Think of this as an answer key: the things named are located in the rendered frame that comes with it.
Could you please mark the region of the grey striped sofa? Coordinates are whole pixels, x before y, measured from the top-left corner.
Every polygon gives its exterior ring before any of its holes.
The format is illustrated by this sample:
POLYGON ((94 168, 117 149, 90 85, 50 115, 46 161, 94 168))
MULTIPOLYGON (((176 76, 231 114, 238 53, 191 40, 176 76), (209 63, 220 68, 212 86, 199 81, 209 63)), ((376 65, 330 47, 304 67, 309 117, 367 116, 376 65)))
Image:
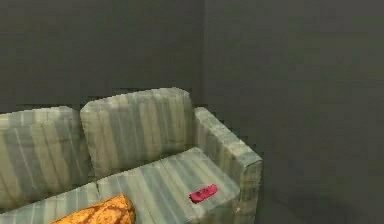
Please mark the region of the grey striped sofa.
POLYGON ((0 114, 0 224, 50 224, 120 194, 136 224, 254 224, 262 165, 179 88, 0 114))

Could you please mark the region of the red remote control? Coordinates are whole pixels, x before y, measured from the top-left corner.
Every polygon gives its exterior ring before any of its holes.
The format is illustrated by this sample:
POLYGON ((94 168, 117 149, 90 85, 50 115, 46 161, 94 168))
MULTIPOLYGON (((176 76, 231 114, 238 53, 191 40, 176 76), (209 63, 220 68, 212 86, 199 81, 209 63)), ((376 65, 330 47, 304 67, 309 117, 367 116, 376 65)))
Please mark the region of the red remote control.
POLYGON ((207 198, 215 195, 218 191, 218 188, 215 184, 211 184, 205 188, 202 188, 198 191, 195 191, 195 192, 192 192, 190 195, 189 195, 189 198, 190 200, 194 203, 194 204, 198 204, 204 200, 206 200, 207 198))

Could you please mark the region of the orange patterned cushion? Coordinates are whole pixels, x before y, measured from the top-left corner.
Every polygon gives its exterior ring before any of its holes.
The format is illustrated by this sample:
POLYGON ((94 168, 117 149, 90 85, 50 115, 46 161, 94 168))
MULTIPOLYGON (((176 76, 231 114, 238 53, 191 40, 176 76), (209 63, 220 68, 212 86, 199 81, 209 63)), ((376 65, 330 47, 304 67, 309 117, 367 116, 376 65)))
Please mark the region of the orange patterned cushion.
POLYGON ((50 224, 136 224, 136 212, 131 200, 120 194, 50 224))

